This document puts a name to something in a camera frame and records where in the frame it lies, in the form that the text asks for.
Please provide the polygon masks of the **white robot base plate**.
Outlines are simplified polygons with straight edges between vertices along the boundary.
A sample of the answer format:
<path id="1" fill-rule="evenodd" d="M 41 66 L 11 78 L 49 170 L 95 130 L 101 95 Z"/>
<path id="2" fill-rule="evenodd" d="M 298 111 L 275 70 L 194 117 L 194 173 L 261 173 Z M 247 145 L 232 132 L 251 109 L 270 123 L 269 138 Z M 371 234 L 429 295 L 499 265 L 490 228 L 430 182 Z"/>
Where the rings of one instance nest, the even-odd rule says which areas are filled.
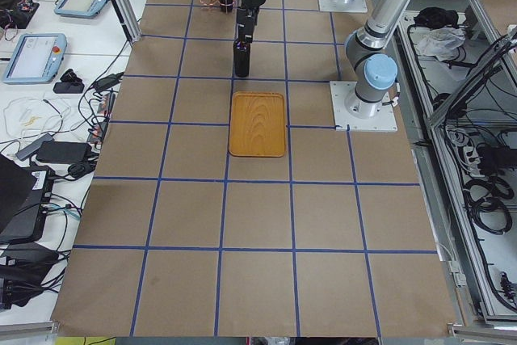
<path id="1" fill-rule="evenodd" d="M 397 122 L 388 91 L 377 103 L 365 103 L 355 93 L 356 82 L 330 82 L 337 131 L 395 133 Z"/>

